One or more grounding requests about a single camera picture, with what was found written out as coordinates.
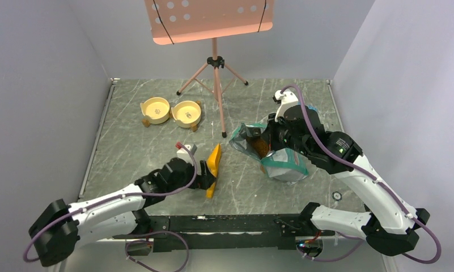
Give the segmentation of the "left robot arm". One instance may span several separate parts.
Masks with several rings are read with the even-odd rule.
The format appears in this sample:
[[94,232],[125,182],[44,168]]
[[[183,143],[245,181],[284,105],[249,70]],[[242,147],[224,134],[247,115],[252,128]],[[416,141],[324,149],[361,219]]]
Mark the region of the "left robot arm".
[[173,158],[114,193],[71,204],[53,201],[28,231],[37,260],[49,267],[67,259],[75,249],[103,238],[157,233],[160,224],[145,209],[182,188],[210,191],[218,172],[218,159],[202,160],[196,169],[190,162]]

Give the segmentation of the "yellow plastic food scoop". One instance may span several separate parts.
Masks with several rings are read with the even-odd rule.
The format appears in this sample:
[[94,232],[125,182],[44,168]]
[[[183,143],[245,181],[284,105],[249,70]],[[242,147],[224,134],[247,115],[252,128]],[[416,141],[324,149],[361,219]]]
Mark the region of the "yellow plastic food scoop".
[[219,162],[221,159],[221,154],[222,154],[222,147],[219,144],[215,146],[215,148],[212,150],[210,156],[207,159],[207,168],[210,171],[210,173],[213,175],[213,183],[208,187],[206,190],[206,197],[207,198],[213,198],[214,191],[215,191],[215,186],[217,183],[217,177],[219,173]]

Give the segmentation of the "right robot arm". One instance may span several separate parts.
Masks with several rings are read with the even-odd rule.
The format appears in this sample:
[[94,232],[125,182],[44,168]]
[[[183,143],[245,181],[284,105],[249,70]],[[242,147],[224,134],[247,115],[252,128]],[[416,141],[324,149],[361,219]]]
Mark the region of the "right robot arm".
[[317,112],[309,108],[305,110],[313,132],[308,129],[301,106],[296,105],[285,111],[282,117],[269,114],[262,138],[272,150],[289,148],[342,181],[368,210],[342,211],[310,202],[296,221],[300,230],[309,236],[326,230],[357,237],[386,256],[413,250],[419,240],[416,230],[420,226],[407,214],[411,213],[425,224],[430,217],[428,211],[408,205],[399,196],[392,197],[359,145],[342,131],[325,130]]

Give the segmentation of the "green pet food bag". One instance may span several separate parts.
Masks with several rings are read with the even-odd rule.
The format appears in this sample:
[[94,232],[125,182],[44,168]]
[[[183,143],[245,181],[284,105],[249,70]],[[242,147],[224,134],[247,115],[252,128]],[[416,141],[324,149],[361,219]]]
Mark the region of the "green pet food bag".
[[279,151],[270,149],[266,157],[260,158],[251,146],[254,138],[261,138],[266,130],[265,124],[241,124],[229,140],[231,147],[256,160],[262,172],[271,179],[288,184],[295,184],[308,177],[306,160],[293,150],[284,148]]

